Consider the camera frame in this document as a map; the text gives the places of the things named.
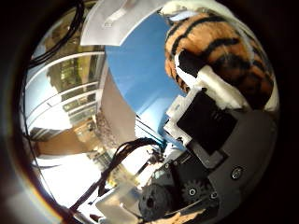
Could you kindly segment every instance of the brown wall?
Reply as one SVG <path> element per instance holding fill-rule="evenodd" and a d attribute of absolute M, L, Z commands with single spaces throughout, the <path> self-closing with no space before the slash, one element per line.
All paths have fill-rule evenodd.
<path fill-rule="evenodd" d="M 101 108 L 108 122 L 108 125 L 121 144 L 135 139 L 135 113 L 121 96 L 111 74 L 108 74 Z"/>

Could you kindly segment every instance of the screw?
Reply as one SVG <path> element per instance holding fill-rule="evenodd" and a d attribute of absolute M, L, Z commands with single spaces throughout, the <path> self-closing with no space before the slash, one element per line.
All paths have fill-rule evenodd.
<path fill-rule="evenodd" d="M 189 195 L 193 196 L 196 193 L 196 189 L 190 189 L 189 190 Z"/>
<path fill-rule="evenodd" d="M 237 180 L 242 176 L 243 169 L 242 167 L 235 167 L 234 170 L 232 171 L 232 179 Z"/>
<path fill-rule="evenodd" d="M 211 193 L 211 199 L 216 199 L 217 197 L 218 197 L 218 194 L 216 191 Z"/>

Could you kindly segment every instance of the cable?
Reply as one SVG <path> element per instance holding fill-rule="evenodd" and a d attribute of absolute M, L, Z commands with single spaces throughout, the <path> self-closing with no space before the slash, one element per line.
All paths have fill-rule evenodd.
<path fill-rule="evenodd" d="M 29 62 L 28 68 L 36 67 L 48 59 L 50 59 L 76 32 L 76 30 L 81 25 L 84 16 L 84 3 L 83 0 L 75 0 L 76 1 L 76 13 L 74 19 L 72 20 L 69 30 L 65 34 L 65 36 L 58 41 L 52 48 L 50 48 L 47 52 L 35 57 Z"/>
<path fill-rule="evenodd" d="M 103 195 L 105 193 L 106 181 L 113 169 L 121 164 L 121 162 L 135 149 L 148 145 L 158 145 L 158 143 L 151 138 L 138 138 L 134 141 L 121 144 L 114 153 L 109 166 L 101 174 L 101 178 L 86 190 L 86 192 L 70 207 L 70 210 L 76 213 L 78 208 L 93 194 L 97 188 L 98 196 Z"/>

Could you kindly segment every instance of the tiger plush toy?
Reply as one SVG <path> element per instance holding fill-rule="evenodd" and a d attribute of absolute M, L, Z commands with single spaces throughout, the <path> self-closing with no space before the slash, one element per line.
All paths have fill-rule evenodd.
<path fill-rule="evenodd" d="M 232 17 L 223 16 L 209 8 L 203 10 L 196 7 L 189 11 L 192 12 L 191 16 L 173 21 L 166 34 L 166 73 L 188 92 L 189 87 L 178 75 L 175 65 L 175 55 L 186 49 L 198 60 L 211 66 L 225 82 L 237 88 L 252 109 L 263 109 L 274 89 L 275 78 L 272 66 L 251 30 L 244 28 L 243 23 L 233 21 Z"/>

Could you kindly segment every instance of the black gear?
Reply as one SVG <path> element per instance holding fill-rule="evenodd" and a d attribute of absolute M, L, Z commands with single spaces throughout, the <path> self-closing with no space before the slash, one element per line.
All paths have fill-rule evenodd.
<path fill-rule="evenodd" d="M 199 180 L 189 180 L 184 184 L 182 197 L 187 204 L 195 203 L 208 194 L 209 190 L 204 183 Z"/>

